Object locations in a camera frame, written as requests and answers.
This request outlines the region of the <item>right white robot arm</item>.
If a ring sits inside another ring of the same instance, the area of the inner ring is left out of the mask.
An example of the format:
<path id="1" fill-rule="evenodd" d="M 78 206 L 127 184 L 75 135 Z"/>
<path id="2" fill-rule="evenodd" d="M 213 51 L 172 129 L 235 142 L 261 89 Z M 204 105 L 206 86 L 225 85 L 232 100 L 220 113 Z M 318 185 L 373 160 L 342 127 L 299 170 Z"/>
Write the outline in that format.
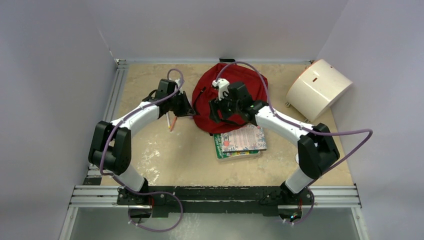
<path id="1" fill-rule="evenodd" d="M 218 92 L 217 98 L 209 101 L 211 120 L 220 123 L 237 115 L 246 123 L 277 133 L 297 147 L 298 167 L 280 186 L 284 202 L 292 204 L 298 200 L 301 192 L 340 158 L 325 124 L 311 125 L 291 117 L 283 119 L 283 114 L 267 102 L 253 100 L 242 82 L 229 83 L 220 78 L 211 86 Z"/>

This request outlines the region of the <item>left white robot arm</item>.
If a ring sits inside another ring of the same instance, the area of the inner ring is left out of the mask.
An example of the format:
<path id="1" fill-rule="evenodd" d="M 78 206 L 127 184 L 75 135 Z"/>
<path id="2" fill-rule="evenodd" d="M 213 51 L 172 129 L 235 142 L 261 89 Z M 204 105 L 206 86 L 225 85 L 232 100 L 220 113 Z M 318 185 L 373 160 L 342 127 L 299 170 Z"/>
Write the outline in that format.
<path id="1" fill-rule="evenodd" d="M 132 138 L 150 123 L 168 112 L 177 117 L 194 116 L 187 94 L 182 90 L 182 77 L 171 80 L 161 79 L 142 102 L 124 116 L 113 121 L 96 124 L 88 161 L 98 167 L 102 176 L 112 177 L 129 191 L 129 197 L 138 205 L 149 199 L 148 180 L 131 165 Z"/>

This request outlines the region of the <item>green treehouse book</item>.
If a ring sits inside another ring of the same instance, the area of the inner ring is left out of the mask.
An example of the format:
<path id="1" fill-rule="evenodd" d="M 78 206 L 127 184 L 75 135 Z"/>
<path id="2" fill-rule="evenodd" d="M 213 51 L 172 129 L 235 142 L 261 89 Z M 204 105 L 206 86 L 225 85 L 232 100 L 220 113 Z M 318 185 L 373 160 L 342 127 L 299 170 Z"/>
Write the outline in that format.
<path id="1" fill-rule="evenodd" d="M 254 158 L 262 155 L 260 150 L 224 152 L 222 150 L 223 142 L 220 134 L 212 134 L 214 148 L 218 162 L 227 162 L 232 160 L 240 160 L 245 158 Z"/>

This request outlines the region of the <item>red backpack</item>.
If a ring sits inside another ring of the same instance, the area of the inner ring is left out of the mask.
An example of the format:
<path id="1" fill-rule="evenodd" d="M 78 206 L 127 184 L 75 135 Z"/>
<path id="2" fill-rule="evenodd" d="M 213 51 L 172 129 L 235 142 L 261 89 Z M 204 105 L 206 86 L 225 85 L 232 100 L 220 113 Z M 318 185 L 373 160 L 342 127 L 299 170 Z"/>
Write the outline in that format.
<path id="1" fill-rule="evenodd" d="M 222 134 L 255 123 L 267 105 L 268 80 L 237 64 L 218 63 L 203 74 L 192 93 L 193 120 L 209 134 Z"/>

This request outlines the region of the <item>floral cover book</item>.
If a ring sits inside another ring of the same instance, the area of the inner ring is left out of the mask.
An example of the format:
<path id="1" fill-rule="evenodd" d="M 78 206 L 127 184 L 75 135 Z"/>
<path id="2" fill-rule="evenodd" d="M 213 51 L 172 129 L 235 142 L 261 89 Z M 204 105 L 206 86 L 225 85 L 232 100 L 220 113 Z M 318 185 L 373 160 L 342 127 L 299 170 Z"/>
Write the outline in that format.
<path id="1" fill-rule="evenodd" d="M 221 142 L 221 149 L 225 153 L 267 150 L 264 129 L 253 124 L 218 134 L 217 137 Z"/>

